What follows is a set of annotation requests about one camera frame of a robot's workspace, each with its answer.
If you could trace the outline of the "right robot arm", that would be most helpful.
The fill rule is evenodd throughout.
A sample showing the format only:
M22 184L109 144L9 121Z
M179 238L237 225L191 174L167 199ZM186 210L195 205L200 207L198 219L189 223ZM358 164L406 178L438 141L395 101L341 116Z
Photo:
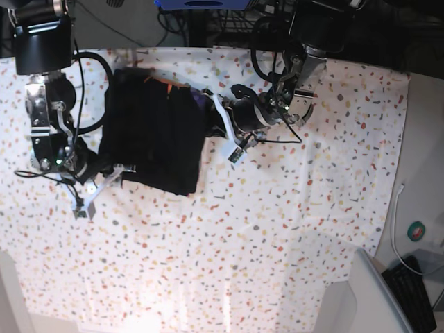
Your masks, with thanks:
M81 52L74 39L73 1L2 1L14 28L16 72L29 76L25 106L31 120L32 171L16 170L21 178L46 178L64 185L71 195L76 218L92 219L94 199L133 166L117 164L107 155L91 151L82 135L105 123L111 107L114 74L106 60L90 51ZM64 69L83 59L99 62L108 88L105 111L92 125L83 128L74 107L83 107L85 96L77 96Z

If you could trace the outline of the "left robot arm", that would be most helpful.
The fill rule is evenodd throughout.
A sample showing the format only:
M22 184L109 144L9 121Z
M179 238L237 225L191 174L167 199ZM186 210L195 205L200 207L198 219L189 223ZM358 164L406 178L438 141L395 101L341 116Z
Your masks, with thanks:
M364 1L296 1L292 19L277 15L258 19L252 28L250 59L255 73L270 84L256 93L245 85L230 89L227 99L208 89L200 91L205 111L211 116L210 137L223 137L223 155L239 164L250 147L271 143L268 131L284 124L291 134L303 127L314 109L314 95L327 62L327 55L344 48L345 37ZM283 41L273 53L272 68L259 67L257 48L264 33L282 33Z

